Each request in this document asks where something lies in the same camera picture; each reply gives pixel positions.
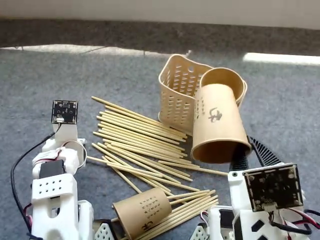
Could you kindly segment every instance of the bamboo skewer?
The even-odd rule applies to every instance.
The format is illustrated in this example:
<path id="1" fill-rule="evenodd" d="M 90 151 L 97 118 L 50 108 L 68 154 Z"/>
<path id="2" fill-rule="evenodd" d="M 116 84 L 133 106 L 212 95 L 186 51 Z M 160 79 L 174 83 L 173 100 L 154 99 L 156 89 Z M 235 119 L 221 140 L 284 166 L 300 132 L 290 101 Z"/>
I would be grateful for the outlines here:
<path id="1" fill-rule="evenodd" d="M 138 237 L 138 239 L 151 239 L 147 238 L 147 236 L 149 237 L 150 235 L 152 236 L 155 233 L 160 232 L 163 229 L 166 229 L 166 226 L 172 225 L 175 220 L 179 219 L 179 218 L 184 218 L 187 217 L 187 214 L 190 212 L 194 212 L 195 210 L 198 210 L 200 208 L 203 208 L 204 206 L 207 206 L 208 203 L 212 203 L 213 201 L 215 201 L 217 198 L 217 196 L 214 197 L 206 197 L 203 198 L 197 203 L 191 204 L 188 207 L 185 207 L 183 209 L 181 209 L 180 211 L 177 211 L 175 213 L 171 213 L 169 216 L 167 216 L 166 218 L 164 218 L 157 226 L 151 228 L 149 231 L 145 232 L 144 234 L 142 234 L 141 236 Z"/>
<path id="2" fill-rule="evenodd" d="M 180 158 L 181 156 L 169 156 L 165 153 L 154 152 L 151 149 L 144 149 L 133 145 L 128 145 L 125 143 L 117 142 L 117 141 L 106 141 L 107 143 L 117 146 L 118 148 L 126 149 L 132 152 L 148 155 L 151 157 L 158 157 L 159 159 L 167 159 L 167 161 L 178 162 L 181 164 L 191 164 L 191 161 Z"/>
<path id="3" fill-rule="evenodd" d="M 107 128 L 108 127 L 108 129 L 112 129 L 113 131 L 129 135 L 129 136 L 134 137 L 134 138 L 139 139 L 139 140 L 142 139 L 142 140 L 146 140 L 146 141 L 157 142 L 157 143 L 159 143 L 161 145 L 169 146 L 169 147 L 174 148 L 174 149 L 178 149 L 178 150 L 181 150 L 181 151 L 185 150 L 184 148 L 179 147 L 177 145 L 174 145 L 172 143 L 169 143 L 169 142 L 166 142 L 166 141 L 162 141 L 160 139 L 157 139 L 157 138 L 154 138 L 154 137 L 151 137 L 151 136 L 143 135 L 141 133 L 138 133 L 138 132 L 126 129 L 126 128 L 122 128 L 120 126 L 117 126 L 117 125 L 114 125 L 114 124 L 110 124 L 110 123 L 107 123 L 107 122 L 104 122 L 104 121 L 101 121 L 100 123 L 98 123 L 98 127 L 100 127 L 100 128 Z"/>
<path id="4" fill-rule="evenodd" d="M 138 128 L 138 129 L 147 131 L 149 133 L 158 134 L 158 135 L 161 135 L 161 136 L 164 136 L 164 137 L 168 137 L 168 138 L 171 138 L 171 139 L 175 139 L 175 140 L 178 140 L 178 141 L 181 141 L 181 142 L 185 142 L 186 141 L 186 140 L 183 139 L 183 136 L 181 136 L 181 135 L 178 135 L 178 134 L 173 133 L 171 131 L 164 130 L 163 128 L 157 128 L 155 126 L 151 126 L 150 127 L 145 122 L 142 122 L 142 123 L 141 122 L 136 122 L 136 121 L 133 121 L 131 119 L 123 118 L 122 116 L 114 115 L 115 112 L 111 112 L 111 111 L 103 112 L 103 111 L 101 111 L 101 112 L 99 112 L 99 114 L 103 118 L 111 118 L 111 119 L 115 119 L 115 120 L 120 121 L 120 122 L 125 122 L 128 125 L 130 125 L 131 127 Z"/>
<path id="5" fill-rule="evenodd" d="M 160 128 L 166 129 L 166 130 L 179 132 L 178 130 L 170 128 L 170 127 L 164 125 L 163 123 L 161 123 L 159 121 L 156 121 L 156 120 L 154 120 L 152 118 L 149 118 L 147 116 L 143 116 L 143 115 L 141 115 L 139 113 L 136 113 L 134 111 L 128 110 L 128 109 L 126 109 L 124 107 L 118 106 L 118 105 L 113 104 L 111 102 L 105 101 L 105 100 L 103 100 L 101 98 L 98 98 L 98 97 L 95 97 L 95 96 L 92 96 L 91 98 L 96 100 L 97 102 L 105 104 L 105 108 L 106 109 L 112 110 L 112 111 L 120 113 L 122 115 L 129 116 L 129 117 L 131 117 L 133 119 L 137 119 L 137 120 L 140 120 L 140 121 L 145 122 L 145 123 L 150 123 L 152 125 L 158 126 Z"/>
<path id="6" fill-rule="evenodd" d="M 106 149 L 106 150 L 108 149 L 108 147 L 106 147 L 105 145 L 101 144 L 100 142 L 98 142 L 98 146 L 100 146 L 101 148 L 104 148 L 104 149 Z M 114 156 L 113 154 L 111 154 L 111 153 L 108 152 L 108 151 L 106 151 L 106 155 L 109 156 L 110 158 L 113 158 L 114 160 L 116 160 L 116 161 L 118 161 L 118 162 L 121 162 L 123 165 L 126 165 L 126 166 L 128 166 L 128 167 L 132 167 L 131 165 L 127 164 L 125 161 L 120 160 L 118 157 Z M 145 164 L 143 164 L 143 163 L 141 163 L 141 162 L 139 162 L 139 161 L 136 161 L 136 160 L 134 160 L 134 159 L 129 159 L 129 161 L 130 161 L 130 160 L 132 160 L 131 162 L 133 162 L 134 164 L 137 164 L 137 165 L 139 165 L 140 167 L 143 167 L 143 168 L 149 170 L 150 172 L 159 174 L 160 176 L 162 176 L 162 178 L 163 178 L 163 177 L 167 177 L 167 178 L 170 178 L 170 181 L 171 181 L 171 179 L 173 179 L 173 180 L 174 180 L 173 182 L 177 182 L 178 184 L 181 183 L 181 182 L 175 180 L 174 178 L 169 177 L 169 176 L 166 176 L 166 175 L 163 174 L 162 172 L 160 172 L 160 171 L 158 171 L 158 170 L 155 170 L 155 169 L 153 169 L 152 167 L 149 167 L 149 166 L 147 166 L 147 165 L 145 165 Z"/>
<path id="7" fill-rule="evenodd" d="M 118 131 L 118 132 L 114 131 L 114 129 L 111 129 L 108 126 L 104 126 L 102 129 L 99 129 L 98 132 L 101 133 L 101 134 L 110 135 L 110 136 L 113 136 L 113 137 L 116 137 L 116 138 L 120 138 L 120 139 L 123 139 L 123 140 L 131 141 L 131 142 L 135 141 L 135 142 L 140 143 L 140 144 L 149 145 L 149 146 L 153 146 L 153 147 L 156 147 L 156 148 L 159 148 L 159 149 L 163 149 L 163 150 L 166 150 L 166 151 L 174 152 L 174 153 L 177 153 L 177 154 L 182 155 L 184 157 L 188 156 L 187 154 L 181 152 L 181 150 L 179 150 L 177 148 L 170 147 L 170 146 L 167 146 L 167 145 L 162 145 L 160 143 L 156 143 L 156 142 L 153 142 L 151 140 L 148 141 L 148 140 L 144 140 L 144 139 L 138 139 L 138 138 L 130 136 L 128 134 L 121 133 L 120 131 Z"/>
<path id="8" fill-rule="evenodd" d="M 185 202 L 185 201 L 189 201 L 191 199 L 196 199 L 196 198 L 207 196 L 207 195 L 208 195 L 208 193 L 205 192 L 205 193 L 201 193 L 201 194 L 198 194 L 198 195 L 187 196 L 185 198 L 181 198 L 181 199 L 178 199 L 178 200 L 175 200 L 175 201 L 171 201 L 170 204 L 171 205 L 175 205 L 175 204 L 179 204 L 179 203 L 182 203 L 182 202 Z"/>
<path id="9" fill-rule="evenodd" d="M 107 153 L 107 151 L 105 149 L 103 149 L 102 147 L 98 146 L 95 143 L 92 143 L 92 146 L 94 146 L 96 149 L 100 150 L 104 154 Z M 119 164 L 114 164 L 114 163 L 110 163 L 110 162 L 105 162 L 104 160 L 99 160 L 99 162 L 105 163 L 109 167 L 114 167 L 114 168 L 117 168 L 119 170 L 123 170 L 123 171 L 129 172 L 129 173 L 137 174 L 137 175 L 140 175 L 140 176 L 143 176 L 143 177 L 147 177 L 148 179 L 157 180 L 158 182 L 163 182 L 163 183 L 166 183 L 166 184 L 169 184 L 169 185 L 173 185 L 175 187 L 179 187 L 179 188 L 182 188 L 182 189 L 187 189 L 187 190 L 195 191 L 195 192 L 200 191 L 199 189 L 194 188 L 194 187 L 186 186 L 186 185 L 179 184 L 179 183 L 176 183 L 176 182 L 173 182 L 173 181 L 169 181 L 169 180 L 166 180 L 166 179 L 162 179 L 160 177 L 156 177 L 156 176 L 153 176 L 153 175 L 150 175 L 150 174 L 145 174 L 145 173 L 142 173 L 142 172 L 139 172 L 139 171 L 135 171 L 137 168 L 132 169 L 132 168 L 130 168 L 128 166 L 120 165 L 120 163 Z"/>
<path id="10" fill-rule="evenodd" d="M 122 149 L 122 148 L 119 148 L 119 147 L 115 147 L 115 146 L 110 146 L 110 147 L 111 147 L 112 149 L 114 149 L 115 151 L 124 153 L 124 154 L 128 155 L 129 157 L 134 158 L 134 159 L 136 159 L 136 160 L 138 160 L 138 161 L 144 160 L 144 161 L 146 161 L 146 162 L 148 162 L 148 163 L 157 165 L 157 166 L 162 167 L 162 168 L 164 168 L 164 169 L 170 170 L 170 171 L 172 171 L 172 172 L 174 172 L 174 173 L 178 173 L 178 174 L 180 174 L 180 175 L 183 175 L 183 176 L 186 176 L 186 177 L 190 177 L 190 174 L 188 174 L 188 173 L 185 173 L 185 172 L 183 172 L 183 171 L 177 170 L 177 169 L 175 169 L 175 168 L 173 168 L 173 167 L 170 167 L 170 166 L 167 166 L 167 165 L 163 165 L 162 163 L 159 163 L 159 162 L 157 162 L 157 161 L 150 160 L 149 158 L 146 158 L 146 157 L 144 157 L 144 156 L 140 156 L 140 155 L 138 155 L 138 154 L 136 154 L 136 153 L 134 153 L 134 152 L 130 152 L 130 151 L 128 151 L 128 150 L 125 150 L 125 149 Z"/>
<path id="11" fill-rule="evenodd" d="M 143 115 L 141 115 L 141 114 L 139 114 L 139 113 L 136 113 L 136 112 L 134 112 L 134 111 L 131 111 L 131 110 L 129 110 L 129 109 L 126 109 L 126 108 L 124 108 L 124 107 L 122 107 L 122 106 L 118 106 L 118 105 L 116 105 L 116 104 L 114 104 L 114 103 L 111 103 L 111 102 L 109 102 L 109 101 L 103 100 L 103 99 L 98 98 L 98 97 L 96 97 L 96 96 L 91 96 L 91 98 L 92 98 L 93 100 L 96 100 L 97 102 L 100 102 L 100 103 L 102 103 L 102 104 L 105 104 L 106 107 L 111 106 L 111 107 L 114 108 L 114 109 L 121 110 L 121 111 L 123 111 L 123 112 L 125 112 L 125 113 L 131 114 L 131 115 L 133 115 L 133 116 L 137 116 L 137 117 L 139 117 L 139 118 L 141 118 L 141 119 L 149 120 L 149 121 L 151 121 L 151 122 L 156 122 L 156 123 L 159 123 L 159 124 L 160 124 L 160 122 L 157 122 L 157 121 L 155 121 L 155 120 L 153 120 L 153 119 L 151 119 L 151 118 L 149 118 L 149 117 L 143 116 Z"/>
<path id="12" fill-rule="evenodd" d="M 88 159 L 91 160 L 100 160 L 99 158 L 96 157 L 92 157 L 92 156 L 87 156 Z M 141 194 L 142 191 L 136 186 L 134 185 L 134 183 L 132 181 L 130 181 L 122 172 L 120 172 L 118 169 L 113 168 L 113 170 L 127 183 L 129 184 L 138 194 Z"/>
<path id="13" fill-rule="evenodd" d="M 206 203 L 205 205 L 199 206 L 197 208 L 193 208 L 191 209 L 189 212 L 187 212 L 184 216 L 181 216 L 179 218 L 173 219 L 170 223 L 168 223 L 167 225 L 163 226 L 162 228 L 159 228 L 157 231 L 152 231 L 154 228 L 152 228 L 151 230 L 149 230 L 145 235 L 145 237 L 142 238 L 138 238 L 139 240 L 149 240 L 152 239 L 170 229 L 173 229 L 174 227 L 196 217 L 197 215 L 199 215 L 202 211 L 207 210 L 209 207 L 214 206 L 219 204 L 218 200 L 213 200 L 210 201 L 208 203 Z"/>
<path id="14" fill-rule="evenodd" d="M 110 152 L 112 152 L 112 153 L 114 153 L 114 154 L 117 154 L 117 155 L 119 155 L 120 157 L 122 157 L 122 158 L 124 158 L 124 159 L 127 159 L 128 161 L 130 161 L 130 162 L 132 162 L 132 163 L 134 163 L 134 164 L 136 164 L 136 165 L 139 165 L 139 166 L 141 166 L 141 167 L 143 167 L 143 168 L 145 168 L 145 169 L 148 169 L 149 171 L 152 171 L 152 172 L 154 172 L 154 173 L 160 173 L 158 170 L 155 170 L 155 169 L 153 169 L 153 168 L 145 165 L 144 163 L 142 163 L 142 162 L 140 162 L 140 161 L 137 161 L 137 160 L 135 160 L 135 159 L 133 159 L 133 158 L 131 158 L 131 157 L 129 157 L 129 156 L 123 155 L 122 153 L 119 153 L 119 152 L 117 152 L 117 151 L 112 150 L 112 148 L 110 148 L 110 147 L 111 147 L 110 145 L 107 145 L 106 147 L 107 147 L 107 149 L 108 149 Z M 166 179 L 168 179 L 168 180 L 170 180 L 170 181 L 172 181 L 172 182 L 176 182 L 177 184 L 181 184 L 180 181 L 174 179 L 173 177 L 170 177 L 170 176 L 165 175 L 165 174 L 163 174 L 163 173 L 162 173 L 162 175 L 163 175 L 164 178 L 166 178 Z"/>
<path id="15" fill-rule="evenodd" d="M 144 130 L 141 130 L 141 129 L 137 129 L 135 127 L 132 127 L 132 126 L 129 126 L 127 124 L 123 124 L 121 122 L 117 122 L 117 121 L 114 121 L 112 119 L 109 119 L 109 118 L 105 118 L 105 117 L 101 117 L 101 116 L 96 116 L 97 119 L 99 119 L 100 121 L 104 122 L 104 123 L 110 123 L 110 124 L 114 124 L 114 125 L 117 125 L 117 126 L 120 126 L 122 128 L 125 128 L 125 129 L 129 129 L 129 130 L 132 130 L 132 131 L 136 131 L 138 133 L 141 133 L 141 134 L 144 134 L 144 135 L 147 135 L 149 137 L 153 137 L 153 138 L 156 138 L 156 139 L 160 139 L 162 141 L 165 141 L 165 142 L 168 142 L 168 143 L 172 143 L 172 144 L 179 144 L 178 141 L 174 141 L 174 140 L 171 140 L 167 137 L 163 137 L 163 136 L 159 136 L 157 134 L 154 134 L 154 133 L 151 133 L 151 132 L 148 132 L 148 131 L 144 131 Z"/>
<path id="16" fill-rule="evenodd" d="M 181 179 L 184 179 L 184 180 L 187 180 L 187 181 L 190 181 L 192 182 L 193 180 L 187 176 L 190 176 L 189 174 L 186 174 L 184 172 L 177 172 L 174 168 L 171 168 L 171 167 L 168 167 L 166 168 L 166 165 L 162 165 L 161 163 L 158 163 L 156 161 L 152 161 L 148 158 L 145 158 L 143 156 L 139 156 L 135 153 L 132 153 L 132 152 L 129 152 L 127 150 L 124 150 L 124 149 L 121 149 L 121 148 L 118 148 L 118 147 L 115 147 L 115 146 L 111 146 L 111 145 L 108 145 L 107 148 L 112 151 L 113 153 L 116 153 L 118 154 L 119 156 L 125 158 L 125 156 L 128 156 L 132 159 L 135 159 L 137 160 L 138 162 L 142 162 L 144 164 L 147 164 L 149 166 L 152 166 L 154 168 L 157 168 L 163 172 L 166 172 L 168 174 L 171 174 L 173 176 L 176 176 L 178 178 L 181 178 Z"/>
<path id="17" fill-rule="evenodd" d="M 153 176 L 151 174 L 143 173 L 141 171 L 138 171 L 137 170 L 138 168 L 132 169 L 131 167 L 127 167 L 127 166 L 120 165 L 120 164 L 114 164 L 114 163 L 110 163 L 110 162 L 104 162 L 104 163 L 106 163 L 109 167 L 113 167 L 113 168 L 116 168 L 116 169 L 119 169 L 119 170 L 123 170 L 123 171 L 129 172 L 129 173 L 138 174 L 138 175 L 141 175 L 141 176 L 146 177 L 148 179 L 157 180 L 158 182 L 163 182 L 163 183 L 166 183 L 166 184 L 170 184 L 170 185 L 173 185 L 175 187 L 179 187 L 179 188 L 182 188 L 182 189 L 187 189 L 187 190 L 195 191 L 195 192 L 200 191 L 199 189 L 191 187 L 191 186 L 186 186 L 186 185 L 183 185 L 183 184 L 180 184 L 180 183 L 176 183 L 174 181 L 169 181 L 169 180 L 157 177 L 157 176 Z"/>
<path id="18" fill-rule="evenodd" d="M 120 138 L 117 138 L 117 137 L 113 137 L 113 136 L 108 136 L 108 135 L 105 135 L 103 137 L 104 137 L 103 141 L 105 143 L 109 143 L 110 144 L 111 141 L 116 141 L 116 142 L 119 142 L 121 144 L 126 144 L 126 145 L 133 146 L 133 147 L 136 147 L 136 148 L 145 149 L 147 151 L 152 151 L 152 152 L 157 153 L 157 154 L 162 154 L 163 153 L 163 155 L 168 156 L 170 158 L 177 158 L 177 159 L 183 158 L 183 156 L 178 154 L 178 153 L 174 153 L 174 152 L 166 151 L 166 150 L 163 150 L 163 149 L 159 149 L 159 148 L 156 148 L 156 147 L 152 147 L 150 145 L 135 143 L 133 141 L 127 141 L 127 140 L 123 140 L 123 139 L 120 139 Z"/>
<path id="19" fill-rule="evenodd" d="M 124 166 L 128 166 L 128 167 L 132 167 L 130 166 L 129 164 L 127 164 L 125 161 L 121 160 L 120 158 L 116 157 L 116 156 L 113 156 L 112 154 L 110 155 L 109 157 L 109 160 L 113 163 L 119 163 L 119 164 L 122 164 Z M 152 180 L 152 179 L 147 179 L 145 177 L 142 177 L 138 174 L 134 174 L 131 172 L 131 174 L 133 174 L 135 177 L 137 177 L 138 179 L 144 181 L 145 183 L 151 185 L 152 187 L 154 188 L 157 188 L 157 187 L 160 187 L 162 188 L 162 190 L 169 196 L 173 195 L 171 194 L 171 190 L 167 187 L 165 187 L 164 185 L 160 184 L 159 182 L 155 181 L 155 180 Z"/>
<path id="20" fill-rule="evenodd" d="M 136 130 L 145 131 L 146 133 L 156 134 L 157 136 L 162 136 L 162 137 L 165 137 L 165 138 L 174 139 L 174 140 L 177 140 L 177 141 L 180 141 L 180 142 L 185 142 L 186 141 L 185 139 L 183 139 L 180 136 L 173 135 L 173 134 L 168 133 L 166 131 L 149 129 L 149 128 L 146 128 L 145 126 L 140 126 L 135 122 L 131 122 L 129 120 L 120 118 L 118 116 L 113 116 L 113 115 L 107 114 L 107 115 L 102 115 L 101 117 L 104 118 L 104 119 L 112 120 L 112 121 L 120 123 L 120 124 L 125 124 L 127 126 L 132 127 L 132 128 L 135 128 Z"/>
<path id="21" fill-rule="evenodd" d="M 158 162 L 161 164 L 164 164 L 164 165 L 175 166 L 175 167 L 184 168 L 184 169 L 191 169 L 191 170 L 205 172 L 205 173 L 209 173 L 209 174 L 228 176 L 228 173 L 223 172 L 223 171 L 211 170 L 211 169 L 206 169 L 206 168 L 201 168 L 201 167 L 194 167 L 194 166 L 189 166 L 189 165 L 184 165 L 184 164 L 177 164 L 177 163 L 168 162 L 168 161 L 158 161 Z"/>
<path id="22" fill-rule="evenodd" d="M 113 141 L 111 143 L 111 145 L 115 146 L 115 147 L 118 147 L 120 149 L 129 150 L 129 151 L 132 151 L 132 152 L 135 152 L 135 153 L 147 155 L 147 156 L 154 157 L 154 158 L 157 158 L 157 159 L 166 160 L 166 161 L 170 161 L 170 162 L 177 163 L 177 164 L 183 164 L 183 165 L 189 165 L 189 166 L 192 166 L 192 167 L 197 167 L 196 165 L 193 165 L 191 163 L 191 161 L 188 161 L 188 160 L 185 160 L 185 159 L 172 158 L 172 157 L 169 157 L 169 156 L 166 156 L 166 155 L 163 155 L 163 154 L 159 154 L 159 153 L 156 154 L 156 153 L 153 153 L 150 150 L 145 150 L 145 149 L 141 149 L 141 148 L 138 148 L 138 147 L 129 146 L 127 144 L 123 144 L 123 143 L 119 143 L 119 142 Z"/>
<path id="23" fill-rule="evenodd" d="M 211 198 L 211 197 L 208 194 L 208 196 L 202 196 L 202 197 L 196 198 L 194 200 L 188 201 L 186 204 L 181 205 L 181 206 L 173 209 L 169 216 L 170 217 L 175 216 L 176 214 L 179 213 L 179 211 L 182 211 L 183 209 L 191 208 L 192 206 L 195 206 L 195 205 L 199 205 L 201 201 L 205 201 L 209 198 Z M 165 217 L 162 221 L 164 222 L 165 220 L 167 220 L 169 218 L 169 216 Z"/>
<path id="24" fill-rule="evenodd" d="M 124 165 L 121 165 L 121 164 L 113 163 L 111 161 L 107 161 L 105 163 L 109 167 L 116 168 L 116 169 L 123 170 L 123 171 L 130 172 L 130 173 L 134 173 L 134 174 L 138 174 L 138 175 L 142 175 L 142 176 L 150 178 L 150 179 L 152 177 L 162 178 L 162 176 L 163 176 L 162 174 L 154 173 L 152 171 L 145 171 L 145 170 L 142 170 L 142 169 L 139 169 L 139 168 L 135 168 L 135 167 L 128 167 L 128 166 L 124 166 Z"/>
<path id="25" fill-rule="evenodd" d="M 112 223 L 118 222 L 118 221 L 119 221 L 119 218 L 118 218 L 118 217 L 115 217 L 115 218 L 112 218 L 112 219 L 111 219 L 111 222 L 112 222 Z"/>
<path id="26" fill-rule="evenodd" d="M 140 121 L 140 120 L 137 120 L 135 118 L 132 118 L 132 117 L 128 117 L 128 116 L 125 116 L 123 114 L 119 114 L 117 112 L 114 112 L 114 111 L 108 111 L 108 110 L 105 110 L 104 112 L 101 111 L 99 112 L 101 115 L 113 115 L 113 116 L 117 116 L 119 118 L 122 118 L 122 119 L 126 119 L 126 120 L 129 120 L 131 122 L 135 122 L 137 124 L 140 124 L 141 126 L 144 126 L 144 127 L 148 127 L 148 128 L 152 128 L 152 129 L 156 129 L 156 130 L 161 130 L 161 131 L 166 131 L 168 133 L 171 133 L 171 134 L 174 134 L 174 135 L 177 135 L 179 137 L 182 137 L 182 138 L 187 138 L 187 135 L 181 131 L 178 131 L 178 130 L 175 130 L 173 128 L 162 128 L 160 126 L 157 126 L 157 125 L 153 125 L 153 124 L 150 124 L 148 122 L 144 122 L 144 121 Z"/>
<path id="27" fill-rule="evenodd" d="M 171 192 L 171 190 L 169 188 L 167 188 L 165 185 L 161 184 L 160 182 L 157 182 L 154 179 L 149 179 L 150 182 L 154 183 L 155 185 L 157 185 L 159 188 L 161 188 L 162 190 L 166 190 L 167 192 Z"/>
<path id="28" fill-rule="evenodd" d="M 188 192 L 188 193 L 168 196 L 167 198 L 168 199 L 182 199 L 182 198 L 185 198 L 185 197 L 190 197 L 190 196 L 195 196 L 195 195 L 199 195 L 199 194 L 209 193 L 209 191 L 210 190 L 194 191 L 194 192 Z"/>

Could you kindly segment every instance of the plastic basket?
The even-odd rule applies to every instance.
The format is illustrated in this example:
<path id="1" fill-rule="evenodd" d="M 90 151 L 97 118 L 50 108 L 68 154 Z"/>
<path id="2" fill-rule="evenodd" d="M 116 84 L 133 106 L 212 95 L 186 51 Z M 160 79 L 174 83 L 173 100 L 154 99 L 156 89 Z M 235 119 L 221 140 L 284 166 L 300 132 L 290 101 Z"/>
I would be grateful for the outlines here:
<path id="1" fill-rule="evenodd" d="M 194 95 L 202 75 L 211 66 L 174 54 L 159 75 L 161 110 L 158 119 L 165 125 L 192 136 Z"/>

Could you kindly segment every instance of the utensil holder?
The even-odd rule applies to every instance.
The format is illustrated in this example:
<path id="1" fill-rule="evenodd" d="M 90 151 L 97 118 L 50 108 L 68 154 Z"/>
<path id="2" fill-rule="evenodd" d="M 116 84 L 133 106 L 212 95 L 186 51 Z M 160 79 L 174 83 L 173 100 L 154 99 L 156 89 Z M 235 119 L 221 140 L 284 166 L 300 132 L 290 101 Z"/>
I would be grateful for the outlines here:
<path id="1" fill-rule="evenodd" d="M 161 110 L 158 120 L 163 124 L 192 136 L 195 93 L 200 79 L 211 66 L 174 54 L 159 75 Z"/>

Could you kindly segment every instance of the tipped-over paper cup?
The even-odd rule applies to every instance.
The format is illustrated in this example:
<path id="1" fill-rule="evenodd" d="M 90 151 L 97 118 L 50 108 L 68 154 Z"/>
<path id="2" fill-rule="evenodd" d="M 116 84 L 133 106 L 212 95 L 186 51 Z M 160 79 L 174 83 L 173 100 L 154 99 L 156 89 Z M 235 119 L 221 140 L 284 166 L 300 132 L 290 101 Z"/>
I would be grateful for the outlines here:
<path id="1" fill-rule="evenodd" d="M 205 85 L 195 94 L 191 155 L 205 163 L 229 163 L 235 151 L 249 154 L 248 142 L 233 90 Z"/>
<path id="2" fill-rule="evenodd" d="M 235 71 L 217 67 L 207 71 L 200 80 L 200 88 L 210 84 L 223 84 L 229 86 L 234 94 L 237 105 L 240 105 L 247 91 L 247 84 Z"/>
<path id="3" fill-rule="evenodd" d="M 160 187 L 116 202 L 113 206 L 130 240 L 136 239 L 172 211 L 168 198 Z"/>

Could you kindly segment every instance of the floor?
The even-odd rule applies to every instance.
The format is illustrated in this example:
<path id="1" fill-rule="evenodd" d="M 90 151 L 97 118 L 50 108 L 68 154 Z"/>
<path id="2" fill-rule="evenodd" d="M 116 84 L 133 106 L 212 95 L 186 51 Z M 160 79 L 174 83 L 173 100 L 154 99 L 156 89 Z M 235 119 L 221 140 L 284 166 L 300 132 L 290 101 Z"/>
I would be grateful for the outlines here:
<path id="1" fill-rule="evenodd" d="M 247 133 L 285 163 L 297 163 L 306 208 L 320 210 L 320 31 L 229 25 L 63 21 L 0 21 L 0 224 L 1 239 L 27 239 L 12 198 L 10 169 L 27 149 L 52 131 L 52 100 L 79 100 L 78 133 L 99 139 L 91 96 L 150 118 L 159 111 L 157 77 L 171 54 L 237 71 L 248 83 L 240 113 Z M 23 205 L 30 202 L 32 158 L 16 170 Z M 101 154 L 88 146 L 88 154 Z M 258 161 L 250 156 L 250 166 Z M 228 170 L 228 165 L 205 165 Z M 192 172 L 192 186 L 216 189 L 229 205 L 226 178 Z M 88 163 L 75 175 L 79 199 L 93 204 L 95 218 L 114 218 L 112 203 L 135 194 L 111 169 Z M 149 189 L 136 179 L 143 190 Z M 200 218 L 157 239 L 189 239 Z M 312 240 L 320 238 L 314 231 Z"/>

